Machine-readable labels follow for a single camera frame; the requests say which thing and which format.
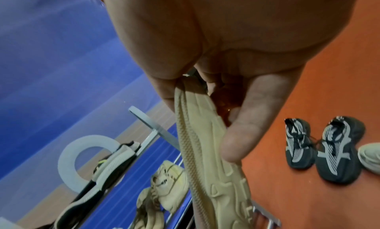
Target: hand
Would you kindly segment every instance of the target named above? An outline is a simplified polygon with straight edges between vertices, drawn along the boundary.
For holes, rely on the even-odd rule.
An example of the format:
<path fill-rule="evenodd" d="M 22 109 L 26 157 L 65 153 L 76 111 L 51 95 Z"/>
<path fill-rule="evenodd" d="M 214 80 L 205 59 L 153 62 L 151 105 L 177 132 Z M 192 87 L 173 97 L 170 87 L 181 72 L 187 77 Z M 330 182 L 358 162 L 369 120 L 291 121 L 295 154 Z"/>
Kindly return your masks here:
<path fill-rule="evenodd" d="M 193 66 L 217 106 L 237 107 L 221 146 L 231 162 L 258 144 L 306 62 L 344 28 L 355 2 L 104 1 L 120 39 L 169 107 L 176 80 Z"/>

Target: beige shoe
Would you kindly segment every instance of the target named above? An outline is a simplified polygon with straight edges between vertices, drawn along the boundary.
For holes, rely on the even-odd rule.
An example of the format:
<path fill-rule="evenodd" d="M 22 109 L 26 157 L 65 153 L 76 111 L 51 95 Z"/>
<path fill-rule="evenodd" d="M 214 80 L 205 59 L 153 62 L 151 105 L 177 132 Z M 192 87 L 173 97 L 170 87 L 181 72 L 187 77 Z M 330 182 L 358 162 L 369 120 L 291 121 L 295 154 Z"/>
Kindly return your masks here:
<path fill-rule="evenodd" d="M 151 179 L 152 196 L 162 207 L 175 213 L 189 190 L 185 170 L 171 161 L 164 161 Z"/>
<path fill-rule="evenodd" d="M 132 223 L 133 229 L 163 229 L 165 225 L 160 205 L 152 199 L 151 188 L 141 191 L 136 202 L 137 212 Z"/>
<path fill-rule="evenodd" d="M 207 229 L 251 229 L 251 193 L 241 165 L 221 159 L 226 126 L 195 78 L 182 78 L 175 89 L 180 149 L 193 203 Z"/>

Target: human hand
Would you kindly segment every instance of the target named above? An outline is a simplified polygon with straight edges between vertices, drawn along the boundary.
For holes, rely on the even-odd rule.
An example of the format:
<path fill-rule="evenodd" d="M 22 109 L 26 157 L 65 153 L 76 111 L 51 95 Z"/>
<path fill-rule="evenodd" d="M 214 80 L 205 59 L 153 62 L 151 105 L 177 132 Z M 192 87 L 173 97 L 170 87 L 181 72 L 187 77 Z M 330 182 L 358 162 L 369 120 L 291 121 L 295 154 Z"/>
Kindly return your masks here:
<path fill-rule="evenodd" d="M 258 144 L 306 62 L 344 28 L 355 2 L 104 1 L 120 39 L 169 107 L 177 79 L 193 66 L 219 108 L 236 107 L 221 144 L 231 162 Z"/>

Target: wooden floor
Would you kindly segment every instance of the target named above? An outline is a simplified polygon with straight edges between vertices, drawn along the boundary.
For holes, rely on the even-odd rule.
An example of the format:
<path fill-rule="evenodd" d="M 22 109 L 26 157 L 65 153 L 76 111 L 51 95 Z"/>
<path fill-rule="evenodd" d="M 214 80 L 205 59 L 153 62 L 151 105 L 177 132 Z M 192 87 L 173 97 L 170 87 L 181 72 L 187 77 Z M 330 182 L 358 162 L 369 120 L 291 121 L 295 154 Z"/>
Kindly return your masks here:
<path fill-rule="evenodd" d="M 252 197 L 283 229 L 380 228 L 380 176 L 363 171 L 349 186 L 323 181 L 315 165 L 290 169 L 285 160 L 286 117 L 311 124 L 321 138 L 337 115 L 367 127 L 359 145 L 380 141 L 380 0 L 359 0 L 346 30 L 313 59 L 261 143 L 243 161 Z M 263 221 L 258 222 L 266 228 Z"/>

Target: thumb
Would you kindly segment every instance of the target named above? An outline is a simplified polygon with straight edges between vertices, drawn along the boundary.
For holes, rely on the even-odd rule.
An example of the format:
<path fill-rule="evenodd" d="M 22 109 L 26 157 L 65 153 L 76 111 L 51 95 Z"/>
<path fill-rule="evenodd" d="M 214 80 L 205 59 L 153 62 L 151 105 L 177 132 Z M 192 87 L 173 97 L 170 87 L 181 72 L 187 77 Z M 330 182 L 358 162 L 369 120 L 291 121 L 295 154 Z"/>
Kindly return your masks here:
<path fill-rule="evenodd" d="M 224 160 L 240 161 L 256 147 L 296 85 L 302 68 L 256 76 L 248 81 L 241 109 L 221 143 Z"/>

